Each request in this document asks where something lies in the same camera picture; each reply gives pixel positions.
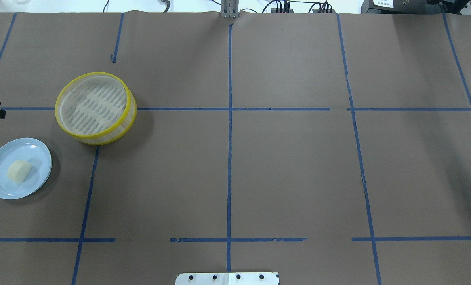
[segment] white bracket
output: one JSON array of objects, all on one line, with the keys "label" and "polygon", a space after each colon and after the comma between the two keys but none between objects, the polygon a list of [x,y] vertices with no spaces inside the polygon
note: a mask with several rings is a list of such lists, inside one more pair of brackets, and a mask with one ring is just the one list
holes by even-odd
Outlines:
[{"label": "white bracket", "polygon": [[239,18],[239,0],[221,0],[221,18]]},{"label": "white bracket", "polygon": [[279,273],[240,272],[179,274],[175,285],[279,285]]}]

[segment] white background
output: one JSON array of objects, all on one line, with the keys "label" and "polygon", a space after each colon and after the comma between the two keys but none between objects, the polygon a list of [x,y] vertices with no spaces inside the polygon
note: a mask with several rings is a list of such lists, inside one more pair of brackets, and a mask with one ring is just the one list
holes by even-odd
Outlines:
[{"label": "white background", "polygon": [[[0,11],[26,11],[26,12],[101,12],[107,0],[31,0],[27,4],[17,4],[18,0],[0,0]],[[329,0],[337,13],[360,13],[360,6],[364,0]],[[239,9],[251,8],[259,13],[269,0],[239,0]],[[291,3],[295,13],[307,13],[311,4]],[[109,12],[122,11],[153,11],[162,12],[165,9],[161,0],[110,0]],[[218,4],[210,0],[170,0],[169,12],[201,12],[219,11]],[[462,11],[471,14],[471,6]]]}]

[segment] oval plate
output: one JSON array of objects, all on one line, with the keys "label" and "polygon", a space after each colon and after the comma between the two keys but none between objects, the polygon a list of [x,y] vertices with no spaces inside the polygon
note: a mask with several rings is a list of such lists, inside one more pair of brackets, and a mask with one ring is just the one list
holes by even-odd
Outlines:
[{"label": "oval plate", "polygon": [[[7,177],[8,168],[16,160],[33,165],[26,180],[20,184]],[[51,170],[52,158],[43,142],[23,137],[7,143],[0,148],[0,198],[14,200],[34,193],[47,181]]]}]

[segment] label on black box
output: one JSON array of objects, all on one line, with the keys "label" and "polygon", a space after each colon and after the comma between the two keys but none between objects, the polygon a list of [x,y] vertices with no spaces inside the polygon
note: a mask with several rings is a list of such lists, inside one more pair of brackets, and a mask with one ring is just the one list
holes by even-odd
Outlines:
[{"label": "label on black box", "polygon": [[393,0],[373,0],[373,4],[377,6],[393,8]]}]

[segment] round basket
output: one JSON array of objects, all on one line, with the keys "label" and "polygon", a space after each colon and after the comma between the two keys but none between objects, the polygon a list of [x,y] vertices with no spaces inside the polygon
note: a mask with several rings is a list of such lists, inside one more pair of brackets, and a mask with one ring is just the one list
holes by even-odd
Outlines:
[{"label": "round basket", "polygon": [[137,114],[135,98],[123,80],[106,72],[73,79],[56,101],[59,126],[76,140],[100,146],[122,137]]}]

